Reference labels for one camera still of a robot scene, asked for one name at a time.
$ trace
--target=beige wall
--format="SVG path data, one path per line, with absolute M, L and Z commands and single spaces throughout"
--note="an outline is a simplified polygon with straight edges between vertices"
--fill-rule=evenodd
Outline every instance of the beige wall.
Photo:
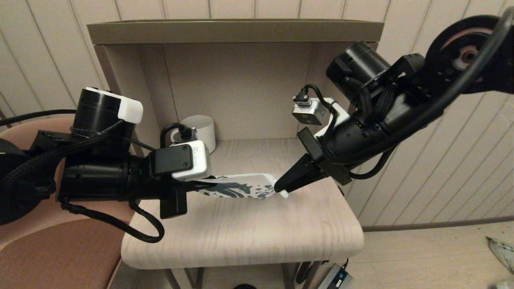
M 384 21 L 378 52 L 394 62 L 402 54 L 425 54 L 457 20 L 499 14 L 508 5 L 514 1 L 3 0 L 0 110 L 9 117 L 73 108 L 81 88 L 107 89 L 89 23 L 229 17 Z M 495 92 L 462 96 L 443 118 L 402 143 L 381 173 L 348 185 L 348 203 L 362 225 L 512 215 L 513 103 L 513 96 Z M 360 172 L 372 166 L 369 162 Z

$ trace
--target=table leg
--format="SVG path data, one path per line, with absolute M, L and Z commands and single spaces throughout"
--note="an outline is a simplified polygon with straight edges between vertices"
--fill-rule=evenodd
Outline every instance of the table leg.
M 316 275 L 318 269 L 321 266 L 322 261 L 315 261 L 312 265 L 312 268 L 310 269 L 309 276 L 307 277 L 307 280 L 305 280 L 305 283 L 303 283 L 302 289 L 309 289 L 310 285 L 312 284 L 314 280 L 314 276 Z
M 204 268 L 184 268 L 186 275 L 188 276 L 189 284 L 191 288 L 201 289 L 202 282 L 204 280 Z
M 175 278 L 175 275 L 173 275 L 171 269 L 164 269 L 164 275 L 166 276 L 166 279 L 170 283 L 172 289 L 180 289 L 180 285 L 178 285 L 177 279 Z
M 300 268 L 300 263 L 282 263 L 280 265 L 284 275 L 285 289 L 295 289 L 295 276 Z
M 196 275 L 196 289 L 201 289 L 204 284 L 204 268 L 198 268 L 198 275 Z

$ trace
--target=white cap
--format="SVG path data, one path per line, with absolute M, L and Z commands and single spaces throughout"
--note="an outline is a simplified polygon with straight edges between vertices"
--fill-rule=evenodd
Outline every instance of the white cap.
M 143 119 L 143 105 L 141 104 L 141 102 L 125 96 L 101 91 L 96 88 L 86 87 L 86 90 L 119 98 L 121 100 L 120 109 L 118 110 L 119 119 L 135 124 L 140 123 L 141 119 Z

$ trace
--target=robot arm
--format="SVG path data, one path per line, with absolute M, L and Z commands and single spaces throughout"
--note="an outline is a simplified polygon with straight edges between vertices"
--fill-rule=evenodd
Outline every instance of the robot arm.
M 389 65 L 364 42 L 337 56 L 326 74 L 357 111 L 349 116 L 332 99 L 324 99 L 311 84 L 303 87 L 293 115 L 303 124 L 329 125 L 312 135 L 305 128 L 298 138 L 307 153 L 275 184 L 294 191 L 331 176 L 341 185 L 375 175 L 403 140 L 440 117 L 460 94 L 486 91 L 514 93 L 512 86 L 512 18 L 514 7 L 500 18 L 473 16 L 445 29 L 420 54 Z M 308 90 L 316 93 L 311 100 Z M 351 169 L 382 153 L 366 174 Z

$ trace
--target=shelf top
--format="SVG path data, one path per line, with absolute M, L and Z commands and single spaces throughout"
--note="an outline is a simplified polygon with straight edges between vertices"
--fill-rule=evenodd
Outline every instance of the shelf top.
M 93 44 L 378 42 L 382 22 L 331 19 L 134 20 L 89 24 Z

